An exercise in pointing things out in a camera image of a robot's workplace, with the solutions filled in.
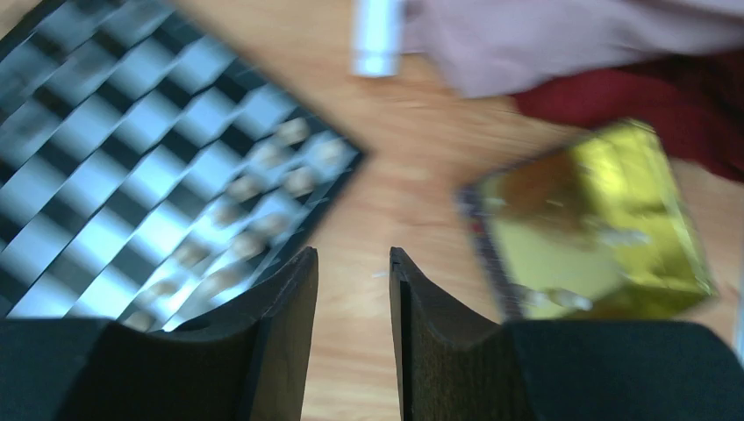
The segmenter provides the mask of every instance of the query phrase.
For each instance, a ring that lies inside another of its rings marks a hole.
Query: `pink cloth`
[[[405,48],[463,96],[744,46],[744,0],[408,0]]]

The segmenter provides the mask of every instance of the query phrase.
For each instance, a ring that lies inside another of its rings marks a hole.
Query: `red cloth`
[[[525,115],[555,123],[643,120],[669,155],[744,182],[744,51],[593,70],[514,98]]]

